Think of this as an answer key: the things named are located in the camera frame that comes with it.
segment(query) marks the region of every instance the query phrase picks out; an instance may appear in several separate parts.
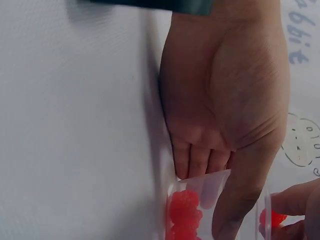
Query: plastic container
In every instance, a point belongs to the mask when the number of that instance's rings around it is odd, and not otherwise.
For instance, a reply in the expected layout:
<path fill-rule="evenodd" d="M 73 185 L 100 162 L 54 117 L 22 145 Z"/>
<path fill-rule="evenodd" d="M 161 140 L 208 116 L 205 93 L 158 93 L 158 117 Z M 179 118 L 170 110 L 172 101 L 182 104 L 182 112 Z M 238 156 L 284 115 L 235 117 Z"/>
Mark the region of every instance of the plastic container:
<path fill-rule="evenodd" d="M 221 172 L 215 172 L 206 174 L 200 177 L 194 177 L 178 181 L 175 185 L 172 185 L 168 191 L 167 201 L 167 222 L 166 222 L 166 240 L 172 240 L 171 230 L 175 225 L 174 219 L 172 219 L 171 203 L 173 194 L 175 192 L 182 192 L 188 190 L 188 193 L 197 193 L 200 200 L 197 210 L 202 212 L 202 217 L 198 228 L 197 237 L 195 240 L 213 240 L 211 229 L 212 229 L 212 217 L 216 207 L 218 197 L 220 196 L 225 183 L 230 175 L 230 170 Z M 266 224 L 265 224 L 265 235 L 264 237 L 260 233 L 260 214 L 266 209 Z M 246 215 L 239 232 L 236 236 L 236 240 L 270 240 L 271 239 L 271 200 L 270 194 L 265 187 L 253 209 Z"/>

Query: dark sleeve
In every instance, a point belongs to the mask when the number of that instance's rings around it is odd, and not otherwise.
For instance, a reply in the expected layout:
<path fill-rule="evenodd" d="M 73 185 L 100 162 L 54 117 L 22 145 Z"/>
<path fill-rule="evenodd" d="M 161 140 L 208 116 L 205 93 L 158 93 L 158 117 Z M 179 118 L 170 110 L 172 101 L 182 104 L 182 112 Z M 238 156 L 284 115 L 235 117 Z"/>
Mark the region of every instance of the dark sleeve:
<path fill-rule="evenodd" d="M 214 0 L 90 0 L 95 3 L 163 9 L 178 13 L 209 15 Z"/>

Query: red raspberry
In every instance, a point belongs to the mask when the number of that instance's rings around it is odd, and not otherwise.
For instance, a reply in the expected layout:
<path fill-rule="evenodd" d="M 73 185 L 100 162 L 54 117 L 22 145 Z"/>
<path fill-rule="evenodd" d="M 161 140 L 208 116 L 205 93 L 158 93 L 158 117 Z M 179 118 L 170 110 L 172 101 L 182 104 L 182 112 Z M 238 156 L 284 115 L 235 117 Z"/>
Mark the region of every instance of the red raspberry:
<path fill-rule="evenodd" d="M 197 229 L 203 214 L 201 210 L 196 208 L 183 209 L 171 206 L 169 209 L 169 216 L 174 224 L 192 226 Z"/>
<path fill-rule="evenodd" d="M 189 220 L 198 219 L 197 224 L 202 216 L 197 212 L 199 205 L 198 195 L 190 190 L 176 191 L 172 194 L 171 203 L 169 205 L 169 216 L 171 221 L 176 224 L 180 222 L 189 222 Z"/>
<path fill-rule="evenodd" d="M 185 192 L 184 194 L 186 194 L 191 204 L 193 204 L 195 207 L 199 206 L 199 197 L 195 191 L 184 190 L 182 192 Z"/>
<path fill-rule="evenodd" d="M 183 205 L 186 208 L 195 207 L 199 205 L 198 194 L 191 190 L 176 191 L 172 194 L 172 205 Z"/>
<path fill-rule="evenodd" d="M 180 225 L 173 225 L 166 240 L 195 240 L 197 231 Z"/>
<path fill-rule="evenodd" d="M 267 211 L 264 209 L 261 214 L 260 214 L 260 224 L 265 226 L 266 225 L 266 214 Z M 278 227 L 284 220 L 286 220 L 287 215 L 285 214 L 279 214 L 276 213 L 275 211 L 271 211 L 271 227 Z"/>

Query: hand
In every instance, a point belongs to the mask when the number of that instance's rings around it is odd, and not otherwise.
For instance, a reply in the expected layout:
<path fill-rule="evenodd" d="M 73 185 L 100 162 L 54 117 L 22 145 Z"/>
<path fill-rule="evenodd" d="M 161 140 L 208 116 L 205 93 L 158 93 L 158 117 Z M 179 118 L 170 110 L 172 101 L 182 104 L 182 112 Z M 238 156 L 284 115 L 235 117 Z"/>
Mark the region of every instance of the hand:
<path fill-rule="evenodd" d="M 272 230 L 272 240 L 317 240 L 320 236 L 320 179 L 299 184 L 271 197 L 279 214 L 303 216 L 305 220 Z"/>
<path fill-rule="evenodd" d="M 280 2 L 256 2 L 265 5 L 224 0 L 209 17 L 174 13 L 163 50 L 160 91 L 177 176 L 231 168 L 213 216 L 216 240 L 235 238 L 286 130 L 290 77 Z"/>

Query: finger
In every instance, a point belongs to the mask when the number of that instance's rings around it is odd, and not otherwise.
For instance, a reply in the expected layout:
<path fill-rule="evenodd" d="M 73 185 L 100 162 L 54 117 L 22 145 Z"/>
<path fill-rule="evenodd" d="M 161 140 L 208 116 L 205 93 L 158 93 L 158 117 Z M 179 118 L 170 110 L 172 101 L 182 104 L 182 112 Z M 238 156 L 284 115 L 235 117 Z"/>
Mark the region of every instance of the finger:
<path fill-rule="evenodd" d="M 191 146 L 190 163 L 189 163 L 189 178 L 204 175 L 206 173 L 210 155 L 210 149 Z"/>
<path fill-rule="evenodd" d="M 214 239 L 235 239 L 243 218 L 260 196 L 282 139 L 283 131 L 274 130 L 231 156 L 231 174 L 214 209 Z"/>
<path fill-rule="evenodd" d="M 224 170 L 229 157 L 230 151 L 211 150 L 206 173 L 209 174 Z"/>
<path fill-rule="evenodd" d="M 174 136 L 171 137 L 175 173 L 178 178 L 186 179 L 189 171 L 190 144 Z"/>
<path fill-rule="evenodd" d="M 278 228 L 272 234 L 271 240 L 304 240 L 306 239 L 304 221 Z"/>
<path fill-rule="evenodd" d="M 271 196 L 272 209 L 279 214 L 302 216 L 306 214 L 307 202 L 312 192 L 320 185 L 320 179 L 294 185 Z"/>
<path fill-rule="evenodd" d="M 320 180 L 315 180 L 317 187 L 310 194 L 305 211 L 305 232 L 308 240 L 319 239 L 320 229 Z"/>

